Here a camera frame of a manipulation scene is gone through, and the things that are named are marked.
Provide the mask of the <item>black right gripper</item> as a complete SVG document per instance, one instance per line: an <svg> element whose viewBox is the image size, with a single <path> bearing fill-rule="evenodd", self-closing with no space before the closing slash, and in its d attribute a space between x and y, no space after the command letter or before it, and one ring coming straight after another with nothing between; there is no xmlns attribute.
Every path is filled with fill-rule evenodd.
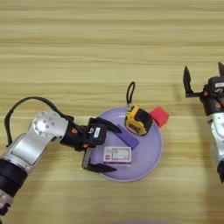
<svg viewBox="0 0 224 224"><path fill-rule="evenodd" d="M221 62L218 62L218 67L220 76L224 77L224 65ZM212 89L208 85L205 85L201 93L193 92L191 88L191 75L187 66L185 66L184 69L183 83L185 97L199 97L207 116L210 116L213 113L224 112L224 88Z"/></svg>

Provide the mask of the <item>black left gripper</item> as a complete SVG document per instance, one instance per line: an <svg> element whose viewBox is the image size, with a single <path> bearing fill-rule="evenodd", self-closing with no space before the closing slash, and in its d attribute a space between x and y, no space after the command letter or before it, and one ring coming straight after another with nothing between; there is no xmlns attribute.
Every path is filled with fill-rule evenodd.
<svg viewBox="0 0 224 224"><path fill-rule="evenodd" d="M74 122L74 118L68 117L68 125L66 127L65 135L60 140L60 143L74 148L76 151L83 151L84 156L82 159L81 167L84 170L104 173L104 172L115 172L116 168L111 167L106 164L91 163L91 156L96 152L96 143L94 140L90 139L90 129L92 128L92 124L103 124L107 127L108 131L114 133L121 133L121 130L114 125L112 122L102 119L100 117L90 118L87 125L78 125Z"/></svg>

